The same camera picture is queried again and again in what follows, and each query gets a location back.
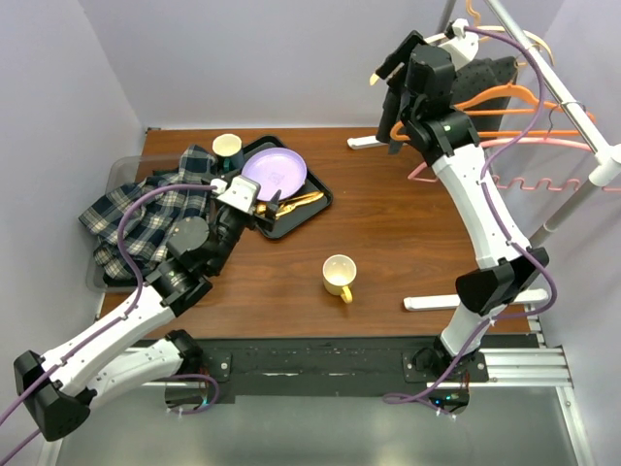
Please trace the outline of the white wooden hanger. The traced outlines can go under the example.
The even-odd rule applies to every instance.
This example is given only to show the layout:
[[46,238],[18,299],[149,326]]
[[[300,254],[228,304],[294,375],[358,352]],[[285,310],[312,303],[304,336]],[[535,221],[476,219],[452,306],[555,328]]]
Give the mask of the white wooden hanger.
[[504,32],[503,27],[489,29],[470,25],[464,18],[450,22],[444,31],[428,37],[423,37],[418,31],[413,30],[373,71],[369,85],[375,85],[379,80],[388,81],[389,78],[395,78],[399,69],[408,64],[409,56],[417,46],[430,46],[432,49],[445,51],[452,63],[453,76],[457,77],[458,72],[476,58],[480,36],[491,39],[491,33],[498,35]]

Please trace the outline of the navy white plaid skirt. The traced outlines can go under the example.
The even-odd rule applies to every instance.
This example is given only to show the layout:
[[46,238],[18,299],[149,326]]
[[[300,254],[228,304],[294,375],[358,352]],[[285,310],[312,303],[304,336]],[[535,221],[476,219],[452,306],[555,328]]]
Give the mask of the navy white plaid skirt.
[[[159,187],[199,184],[214,168],[213,156],[192,145],[182,154],[176,169],[156,171],[140,182],[125,183],[100,197],[79,216],[80,223],[97,238],[93,259],[108,281],[126,284],[135,280],[117,248],[117,228],[131,205]],[[205,217],[209,210],[208,192],[186,190],[161,193],[133,212],[123,230],[123,244],[141,273],[150,273],[166,258],[166,242],[181,220]]]

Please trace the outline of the orange hanger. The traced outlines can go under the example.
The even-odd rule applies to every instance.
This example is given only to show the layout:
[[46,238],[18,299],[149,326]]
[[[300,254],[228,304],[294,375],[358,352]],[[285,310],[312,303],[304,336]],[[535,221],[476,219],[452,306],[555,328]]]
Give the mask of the orange hanger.
[[520,84],[501,84],[492,86],[478,93],[470,100],[460,102],[456,109],[469,117],[504,117],[533,115],[538,107],[548,111],[548,127],[532,129],[529,137],[578,136],[576,129],[555,129],[553,113],[565,113],[559,103],[548,100],[540,101],[534,92]]

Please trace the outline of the pink hanger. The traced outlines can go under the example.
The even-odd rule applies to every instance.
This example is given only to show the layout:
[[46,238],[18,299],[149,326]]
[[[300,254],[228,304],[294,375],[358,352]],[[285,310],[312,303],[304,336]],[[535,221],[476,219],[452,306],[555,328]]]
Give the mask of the pink hanger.
[[591,155],[591,149],[578,141],[526,137],[510,158],[496,162],[492,178],[498,189],[577,191],[582,182],[579,166]]

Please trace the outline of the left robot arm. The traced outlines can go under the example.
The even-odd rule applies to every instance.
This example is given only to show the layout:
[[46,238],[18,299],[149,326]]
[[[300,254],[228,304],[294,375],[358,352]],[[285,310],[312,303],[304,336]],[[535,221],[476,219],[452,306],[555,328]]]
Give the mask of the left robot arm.
[[127,349],[195,306],[211,289],[245,229],[273,227],[280,193],[259,209],[258,187],[219,188],[216,222],[194,216],[175,228],[169,256],[139,277],[127,303],[44,354],[28,350],[14,362],[17,402],[47,441],[79,428],[92,411],[143,383],[201,378],[203,352],[183,330],[135,353]]

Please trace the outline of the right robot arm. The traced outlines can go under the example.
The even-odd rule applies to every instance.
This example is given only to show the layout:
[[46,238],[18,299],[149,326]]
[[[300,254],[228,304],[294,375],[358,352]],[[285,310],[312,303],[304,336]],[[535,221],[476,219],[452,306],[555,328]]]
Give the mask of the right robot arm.
[[467,369],[484,332],[545,269],[545,249],[533,248],[515,225],[491,178],[471,118],[452,104],[458,69],[477,52],[468,29],[434,46],[417,31],[376,68],[370,81],[388,90],[376,139],[403,142],[423,157],[440,179],[463,220],[477,267],[457,278],[458,306],[433,346],[415,355],[419,371],[452,382]]

